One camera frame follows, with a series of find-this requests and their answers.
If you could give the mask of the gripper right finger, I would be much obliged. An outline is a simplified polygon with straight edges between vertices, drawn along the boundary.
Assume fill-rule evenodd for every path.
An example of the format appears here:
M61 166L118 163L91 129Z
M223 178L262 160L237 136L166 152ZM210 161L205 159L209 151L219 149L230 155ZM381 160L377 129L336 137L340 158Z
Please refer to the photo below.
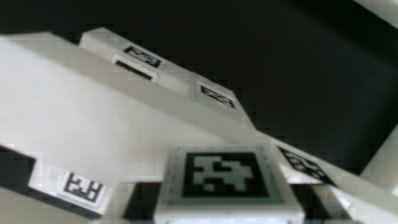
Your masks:
M292 189L304 208L304 224L356 224L329 185L294 184Z

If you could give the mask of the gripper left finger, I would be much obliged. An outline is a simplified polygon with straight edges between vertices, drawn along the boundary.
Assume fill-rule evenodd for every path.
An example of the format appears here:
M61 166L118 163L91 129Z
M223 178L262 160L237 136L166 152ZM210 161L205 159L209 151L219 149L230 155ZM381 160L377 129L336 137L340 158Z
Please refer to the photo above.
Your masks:
M139 182L123 214L127 224L155 224L155 208L161 195L161 183Z

